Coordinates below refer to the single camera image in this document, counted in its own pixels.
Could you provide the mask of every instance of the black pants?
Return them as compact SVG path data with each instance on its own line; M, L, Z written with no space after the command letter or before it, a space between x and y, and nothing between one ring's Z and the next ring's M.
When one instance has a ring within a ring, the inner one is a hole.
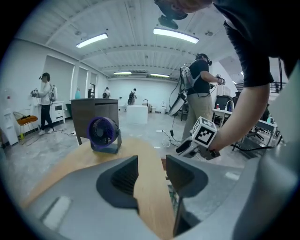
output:
M42 105L42 110L41 110L41 129L45 129L45 121L47 121L48 125L50 128L53 128L52 125L52 120L50 117L50 105Z

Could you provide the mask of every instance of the fan grille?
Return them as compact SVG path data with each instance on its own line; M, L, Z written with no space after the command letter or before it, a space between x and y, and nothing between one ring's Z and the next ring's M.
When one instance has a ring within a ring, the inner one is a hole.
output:
M98 118L90 124L90 140L98 146L107 146L115 141L118 130L115 121L108 118Z

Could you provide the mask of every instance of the railing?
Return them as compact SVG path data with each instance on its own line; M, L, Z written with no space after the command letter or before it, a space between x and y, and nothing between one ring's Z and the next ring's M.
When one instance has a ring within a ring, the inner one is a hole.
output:
M235 85L236 89L239 92L242 92L243 88L244 88L244 83L238 83ZM282 83L282 88L284 88L286 86L286 82ZM270 92L272 93L279 93L280 92L280 83L279 82L272 82L270 83Z

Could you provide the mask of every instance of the wooden board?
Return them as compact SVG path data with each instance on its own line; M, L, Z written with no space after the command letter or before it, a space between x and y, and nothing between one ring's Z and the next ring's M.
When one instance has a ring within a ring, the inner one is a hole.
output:
M139 177L135 183L134 197L138 201L140 218L158 237L171 239L175 218L162 162L156 150L141 139L123 140L117 154L93 152L90 142L85 142L53 167L32 190L22 207L26 208L38 195L68 173L133 155L138 156Z

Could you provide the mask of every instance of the ceiling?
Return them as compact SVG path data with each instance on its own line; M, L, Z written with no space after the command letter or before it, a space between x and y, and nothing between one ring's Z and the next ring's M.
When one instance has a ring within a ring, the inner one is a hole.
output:
M213 6L176 21L178 31L199 38L197 44L154 35L153 29L161 27L161 14L154 0L49 0L31 14L16 37L70 55L108 77L116 71L132 71L178 79L180 66L205 53L213 61L220 60L234 81L242 81L224 18ZM76 47L102 33L108 38Z

